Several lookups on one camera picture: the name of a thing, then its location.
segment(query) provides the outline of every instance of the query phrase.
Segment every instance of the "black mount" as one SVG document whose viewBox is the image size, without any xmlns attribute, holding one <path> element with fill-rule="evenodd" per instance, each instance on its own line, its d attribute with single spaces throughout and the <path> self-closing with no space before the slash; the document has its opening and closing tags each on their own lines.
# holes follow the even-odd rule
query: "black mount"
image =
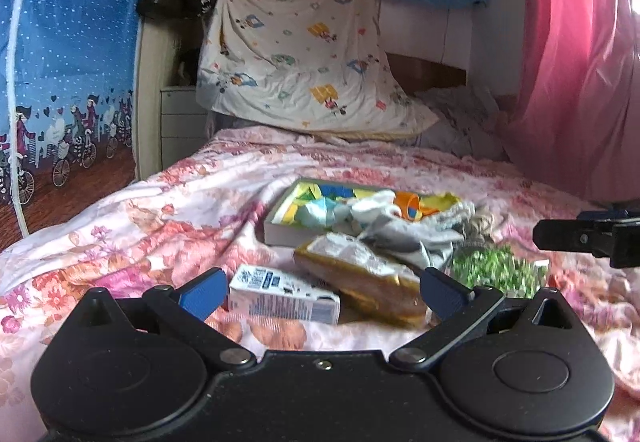
<svg viewBox="0 0 640 442">
<path fill-rule="evenodd" d="M 510 299 L 427 269 L 421 294 L 443 321 L 388 361 L 267 352 L 259 364 L 202 321 L 225 294 L 216 268 L 141 298 L 87 292 L 33 372 L 45 440 L 603 440 L 612 373 L 555 289 Z"/>
<path fill-rule="evenodd" d="M 541 250 L 588 252 L 613 268 L 640 266 L 640 213 L 585 211 L 577 220 L 540 220 L 533 241 Z"/>
</svg>

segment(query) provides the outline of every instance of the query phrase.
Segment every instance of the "open box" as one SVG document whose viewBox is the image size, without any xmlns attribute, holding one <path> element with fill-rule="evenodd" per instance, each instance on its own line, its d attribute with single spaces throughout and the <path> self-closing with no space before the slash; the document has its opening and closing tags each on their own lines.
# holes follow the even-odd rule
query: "open box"
<svg viewBox="0 0 640 442">
<path fill-rule="evenodd" d="M 331 229 L 307 228 L 295 221 L 298 208 L 306 202 L 320 199 L 322 197 L 331 200 L 344 201 L 352 198 L 365 198 L 372 196 L 379 191 L 389 188 L 376 186 L 361 186 L 358 184 L 347 184 L 344 182 L 333 182 L 312 178 L 299 178 L 296 180 L 283 196 L 264 221 L 264 243 L 279 247 L 298 247 L 313 240 L 316 236 L 325 234 Z M 400 194 L 399 190 L 391 188 L 392 191 Z M 444 195 L 421 195 L 415 194 L 414 208 L 411 212 L 418 213 L 415 220 L 420 219 L 421 209 L 431 209 L 439 212 L 450 208 L 459 199 L 452 194 Z"/>
</svg>

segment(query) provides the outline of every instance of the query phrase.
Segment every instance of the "drawer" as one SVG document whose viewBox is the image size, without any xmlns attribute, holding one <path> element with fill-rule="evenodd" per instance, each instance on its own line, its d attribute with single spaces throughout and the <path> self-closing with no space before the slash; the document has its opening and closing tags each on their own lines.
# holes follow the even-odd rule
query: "drawer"
<svg viewBox="0 0 640 442">
<path fill-rule="evenodd" d="M 193 155 L 206 143 L 204 138 L 162 139 L 162 169 L 167 169 L 179 160 Z"/>
<path fill-rule="evenodd" d="M 195 86 L 186 86 L 162 90 L 160 113 L 162 115 L 203 115 L 207 111 L 196 102 Z"/>
<path fill-rule="evenodd" d="M 204 138 L 207 115 L 161 115 L 160 136 Z"/>
</svg>

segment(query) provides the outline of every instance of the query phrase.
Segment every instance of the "floral bedsheet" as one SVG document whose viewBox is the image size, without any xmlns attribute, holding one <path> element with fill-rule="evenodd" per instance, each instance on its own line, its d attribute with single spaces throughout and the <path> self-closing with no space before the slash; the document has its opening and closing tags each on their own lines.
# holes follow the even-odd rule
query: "floral bedsheet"
<svg viewBox="0 0 640 442">
<path fill-rule="evenodd" d="M 0 442 L 33 442 L 44 433 L 30 397 L 31 371 L 88 288 L 135 297 L 155 284 L 180 286 L 214 265 L 228 276 L 241 263 L 295 271 L 292 250 L 267 247 L 260 236 L 270 206 L 299 176 L 450 191 L 500 217 L 497 240 L 517 238 L 531 248 L 539 219 L 572 218 L 587 208 L 507 164 L 382 142 L 328 144 L 264 127 L 223 130 L 192 157 L 0 254 Z M 550 282 L 616 374 L 616 398 L 602 431 L 614 442 L 640 440 L 640 270 L 613 270 L 581 254 L 550 256 Z M 207 322 L 258 356 L 268 348 L 388 354 L 420 333 L 375 323 L 238 318 L 222 309 Z"/>
</svg>

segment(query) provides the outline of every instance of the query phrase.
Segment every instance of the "box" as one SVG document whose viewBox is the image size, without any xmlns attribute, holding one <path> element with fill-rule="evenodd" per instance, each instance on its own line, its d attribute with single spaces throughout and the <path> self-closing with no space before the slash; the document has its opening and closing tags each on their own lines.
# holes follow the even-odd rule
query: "box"
<svg viewBox="0 0 640 442">
<path fill-rule="evenodd" d="M 338 324 L 340 298 L 321 283 L 274 268 L 241 265 L 229 283 L 229 311 L 245 316 Z"/>
<path fill-rule="evenodd" d="M 264 221 L 264 243 L 279 247 L 299 247 L 308 244 L 315 237 L 325 234 L 331 229 L 306 228 L 294 223 L 299 200 L 311 200 L 321 197 L 329 197 L 332 200 L 349 200 L 352 198 L 364 198 L 371 196 L 383 189 L 375 186 L 359 186 L 344 182 L 332 182 L 311 178 L 296 180 L 282 198 L 276 202 Z M 449 209 L 460 199 L 450 193 L 443 195 L 416 194 L 420 206 L 430 207 L 439 211 Z"/>
</svg>

